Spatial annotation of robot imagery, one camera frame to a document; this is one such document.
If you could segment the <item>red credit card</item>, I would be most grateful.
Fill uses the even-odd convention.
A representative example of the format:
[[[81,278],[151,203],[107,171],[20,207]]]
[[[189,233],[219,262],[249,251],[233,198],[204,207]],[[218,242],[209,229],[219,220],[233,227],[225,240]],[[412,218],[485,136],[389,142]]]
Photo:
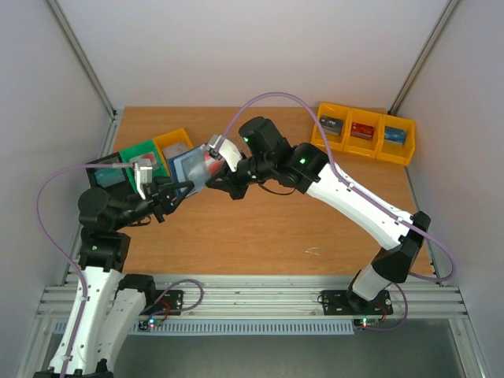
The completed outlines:
[[[209,157],[206,160],[206,167],[209,173],[209,176],[212,177],[216,175],[219,170],[221,169],[221,166],[223,165],[224,160],[221,159],[214,159],[212,157]]]

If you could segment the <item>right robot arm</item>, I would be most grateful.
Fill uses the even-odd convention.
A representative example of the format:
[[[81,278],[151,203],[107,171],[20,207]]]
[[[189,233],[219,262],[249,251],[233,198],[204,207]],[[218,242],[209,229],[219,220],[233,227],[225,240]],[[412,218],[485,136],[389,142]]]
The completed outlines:
[[[207,187],[238,200],[250,185],[275,180],[326,203],[368,232],[380,250],[346,291],[346,303],[354,313],[373,306],[389,284],[406,281],[431,223],[426,213],[411,214],[385,202],[310,143],[291,146],[270,119],[255,117],[239,129],[239,134],[250,156],[222,135],[215,135],[207,144],[209,155],[223,162]]]

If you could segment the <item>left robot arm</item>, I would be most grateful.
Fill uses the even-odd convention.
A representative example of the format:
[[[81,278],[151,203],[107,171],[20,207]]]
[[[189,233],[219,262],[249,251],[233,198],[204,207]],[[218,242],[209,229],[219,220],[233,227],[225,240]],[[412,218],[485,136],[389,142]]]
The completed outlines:
[[[36,377],[111,377],[134,320],[158,306],[154,278],[122,273],[131,239],[122,228],[173,213],[193,190],[191,181],[155,177],[128,199],[116,200],[100,187],[79,198],[79,283],[59,347]]]

